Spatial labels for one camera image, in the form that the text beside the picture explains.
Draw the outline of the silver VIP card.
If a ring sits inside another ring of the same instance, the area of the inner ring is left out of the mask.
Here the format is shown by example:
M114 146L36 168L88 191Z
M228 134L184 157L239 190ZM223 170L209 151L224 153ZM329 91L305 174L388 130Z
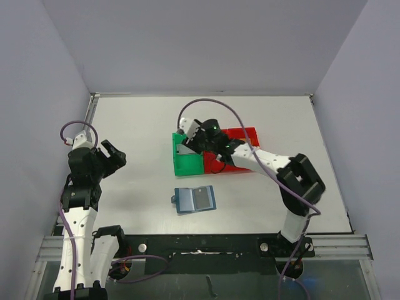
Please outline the silver VIP card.
M188 154L196 154L195 151L189 149L183 144L177 144L176 145L176 152L178 155L188 155Z

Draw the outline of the green plastic bin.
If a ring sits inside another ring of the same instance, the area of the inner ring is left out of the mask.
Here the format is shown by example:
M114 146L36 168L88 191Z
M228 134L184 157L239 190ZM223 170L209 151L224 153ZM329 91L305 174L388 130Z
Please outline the green plastic bin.
M202 154L178 155L176 145L182 144L185 135L172 133L172 161L174 174L178 177L194 176L204 174L204 164Z

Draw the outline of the dark grey card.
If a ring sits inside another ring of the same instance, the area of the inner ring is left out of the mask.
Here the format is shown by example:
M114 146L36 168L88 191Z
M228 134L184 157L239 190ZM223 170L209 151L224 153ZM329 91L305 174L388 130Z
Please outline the dark grey card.
M197 210L210 208L209 194L206 187L199 187L193 190L194 204Z

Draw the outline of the blue leather card holder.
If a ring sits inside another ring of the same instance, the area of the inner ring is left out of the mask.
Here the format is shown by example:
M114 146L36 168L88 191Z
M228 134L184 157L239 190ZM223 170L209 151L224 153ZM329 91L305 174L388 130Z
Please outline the blue leather card holder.
M216 210L214 189L211 185L199 187L179 187L174 189L171 204L178 214L192 214Z

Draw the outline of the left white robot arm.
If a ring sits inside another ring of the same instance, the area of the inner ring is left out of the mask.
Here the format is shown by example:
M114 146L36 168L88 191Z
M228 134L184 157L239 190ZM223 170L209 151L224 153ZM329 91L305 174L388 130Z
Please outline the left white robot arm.
M126 165L126 154L107 139L102 148L80 146L68 154L70 173L60 200L65 233L52 292L45 299L107 299L111 261L127 249L124 231L113 225L94 229L100 182Z

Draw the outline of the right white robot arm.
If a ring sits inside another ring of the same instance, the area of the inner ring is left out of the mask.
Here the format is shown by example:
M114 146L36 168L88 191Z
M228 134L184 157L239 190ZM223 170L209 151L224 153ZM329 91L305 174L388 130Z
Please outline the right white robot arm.
M186 135L183 145L195 153L212 153L225 165L248 169L277 181L287 209L281 236L290 243L300 240L306 231L310 210L326 190L307 156L273 154L241 139L230 138L216 119L201 122L182 117L179 129Z

